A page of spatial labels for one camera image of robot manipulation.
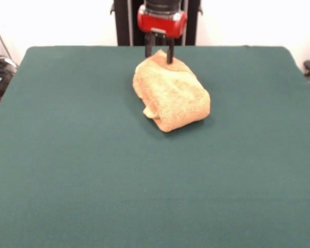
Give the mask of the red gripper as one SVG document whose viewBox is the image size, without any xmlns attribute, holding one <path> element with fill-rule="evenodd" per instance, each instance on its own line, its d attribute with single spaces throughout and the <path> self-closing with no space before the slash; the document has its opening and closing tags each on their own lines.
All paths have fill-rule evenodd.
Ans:
<svg viewBox="0 0 310 248">
<path fill-rule="evenodd" d="M 184 33 L 187 25 L 187 13 L 179 10 L 175 13 L 155 13 L 141 5 L 137 12 L 137 24 L 141 31 L 148 33 L 145 35 L 145 57 L 150 57 L 152 47 L 155 45 L 155 35 L 162 34 L 168 39 L 167 64 L 173 62 L 175 39 Z"/>
</svg>

